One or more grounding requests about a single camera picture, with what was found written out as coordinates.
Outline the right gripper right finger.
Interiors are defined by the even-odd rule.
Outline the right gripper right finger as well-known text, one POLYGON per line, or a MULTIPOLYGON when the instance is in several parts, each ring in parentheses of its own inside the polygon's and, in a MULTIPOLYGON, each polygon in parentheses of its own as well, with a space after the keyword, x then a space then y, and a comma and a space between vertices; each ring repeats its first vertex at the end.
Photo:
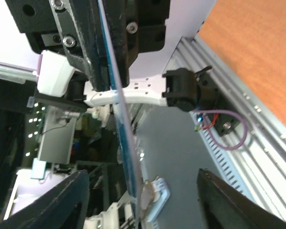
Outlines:
POLYGON ((267 212, 206 169, 199 169, 197 188, 207 229, 286 229, 286 222, 267 212))

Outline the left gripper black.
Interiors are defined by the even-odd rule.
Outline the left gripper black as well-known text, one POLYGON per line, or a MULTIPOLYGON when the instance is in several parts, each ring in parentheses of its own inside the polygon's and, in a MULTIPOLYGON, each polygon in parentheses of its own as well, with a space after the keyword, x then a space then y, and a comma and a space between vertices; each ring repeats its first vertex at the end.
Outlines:
MULTIPOLYGON (((96 91, 109 90, 101 20, 96 0, 9 0, 19 31, 35 53, 64 52, 96 91)), ((129 85, 129 68, 140 53, 164 47, 168 0, 104 0, 120 79, 129 85)))

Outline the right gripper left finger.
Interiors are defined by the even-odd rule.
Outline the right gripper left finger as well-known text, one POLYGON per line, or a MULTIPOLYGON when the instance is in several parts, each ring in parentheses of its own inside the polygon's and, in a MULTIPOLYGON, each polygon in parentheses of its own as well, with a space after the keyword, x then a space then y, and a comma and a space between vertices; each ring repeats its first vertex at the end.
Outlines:
POLYGON ((82 229, 89 202, 89 176, 76 171, 32 204, 0 223, 0 229, 82 229))

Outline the blue card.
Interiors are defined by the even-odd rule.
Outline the blue card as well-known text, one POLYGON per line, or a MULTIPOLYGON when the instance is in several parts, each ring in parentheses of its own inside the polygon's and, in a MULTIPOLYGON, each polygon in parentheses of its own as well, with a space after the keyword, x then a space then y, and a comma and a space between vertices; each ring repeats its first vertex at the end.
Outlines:
POLYGON ((113 111, 120 141, 124 174, 127 182, 128 192, 132 198, 134 216, 136 220, 139 220, 142 193, 142 173, 140 169, 140 162, 137 157, 130 115, 123 93, 120 73, 117 60, 115 58, 104 5, 101 0, 97 2, 109 68, 111 93, 113 98, 113 111))

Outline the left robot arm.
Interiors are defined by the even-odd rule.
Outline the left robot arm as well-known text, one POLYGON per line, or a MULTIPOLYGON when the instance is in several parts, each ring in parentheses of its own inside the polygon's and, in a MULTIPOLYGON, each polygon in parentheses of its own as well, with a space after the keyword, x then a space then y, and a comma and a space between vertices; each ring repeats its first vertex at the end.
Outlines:
POLYGON ((195 104, 189 74, 163 76, 179 40, 194 37, 213 0, 9 0, 40 58, 34 98, 66 111, 126 103, 195 104))

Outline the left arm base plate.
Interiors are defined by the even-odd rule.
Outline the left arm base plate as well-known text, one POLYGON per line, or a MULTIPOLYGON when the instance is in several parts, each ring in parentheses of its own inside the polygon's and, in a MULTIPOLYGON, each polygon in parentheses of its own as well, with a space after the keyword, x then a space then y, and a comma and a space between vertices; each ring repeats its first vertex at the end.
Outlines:
MULTIPOLYGON (((211 108, 211 110, 230 110, 238 113, 237 109, 233 106, 233 104, 219 90, 218 86, 212 80, 208 72, 204 73, 201 79, 201 85, 214 88, 215 92, 218 94, 218 97, 215 100, 215 104, 211 108)), ((232 130, 234 130, 238 124, 240 124, 240 121, 234 116, 228 114, 219 114, 214 127, 219 136, 222 137, 226 134, 231 133, 232 130)))

